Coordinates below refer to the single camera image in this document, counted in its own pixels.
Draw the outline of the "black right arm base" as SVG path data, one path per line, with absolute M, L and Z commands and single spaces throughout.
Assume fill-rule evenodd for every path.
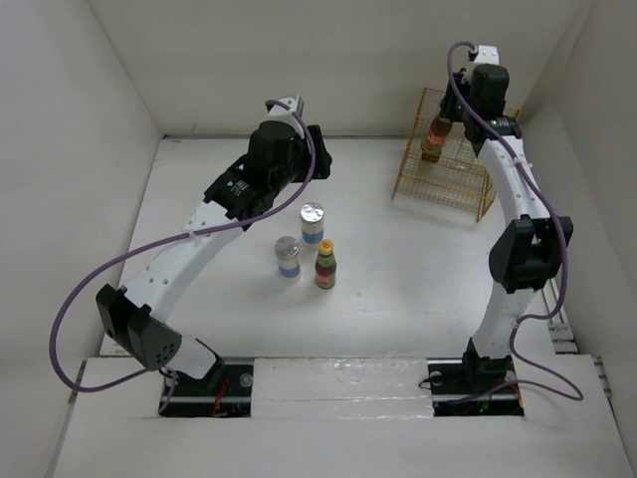
M 429 358 L 419 386 L 430 391 L 435 417 L 525 415 L 510 358 L 478 365 L 461 358 Z

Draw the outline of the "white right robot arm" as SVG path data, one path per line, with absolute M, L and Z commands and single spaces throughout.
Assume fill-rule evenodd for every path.
M 514 362 L 528 306 L 555 275 L 568 274 L 569 217 L 558 216 L 532 176 L 522 131 L 504 114 L 508 71 L 483 64 L 450 71 L 437 119 L 460 123 L 500 197 L 506 228 L 489 253 L 493 288 L 484 317 L 457 362 L 429 363 L 425 384 L 439 403 L 478 401 L 520 384 Z

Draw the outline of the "yellow-capped red sauce bottle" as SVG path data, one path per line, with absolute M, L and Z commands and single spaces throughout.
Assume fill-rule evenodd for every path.
M 442 154 L 444 143 L 452 130 L 450 120 L 436 115 L 421 138 L 421 159 L 437 162 Z

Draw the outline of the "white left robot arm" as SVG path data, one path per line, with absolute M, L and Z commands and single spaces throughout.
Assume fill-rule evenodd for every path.
M 144 368 L 171 368 L 200 394 L 221 385 L 223 360 L 167 324 L 180 297 L 214 257 L 247 231 L 291 183 L 326 179 L 331 156 L 322 131 L 266 120 L 251 134 L 248 150 L 204 192 L 185 227 L 185 237 L 165 246 L 144 271 L 119 288 L 103 286 L 97 307 L 105 333 Z

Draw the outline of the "yellow-capped brown sauce bottle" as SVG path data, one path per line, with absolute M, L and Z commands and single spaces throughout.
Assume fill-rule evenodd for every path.
M 318 287 L 330 289 L 335 285 L 336 261 L 334 257 L 334 246 L 331 240 L 323 239 L 318 244 L 315 271 L 315 282 Z

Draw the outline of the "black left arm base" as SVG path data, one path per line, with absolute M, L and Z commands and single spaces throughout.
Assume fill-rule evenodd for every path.
M 162 371 L 158 414 L 174 418 L 250 417 L 254 365 L 253 358 L 226 358 L 203 379 Z

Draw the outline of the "silver-lid shaker blue label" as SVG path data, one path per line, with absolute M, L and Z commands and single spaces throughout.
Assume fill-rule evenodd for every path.
M 300 210 L 301 239 L 312 250 L 319 247 L 324 236 L 324 209 L 317 202 L 305 203 Z

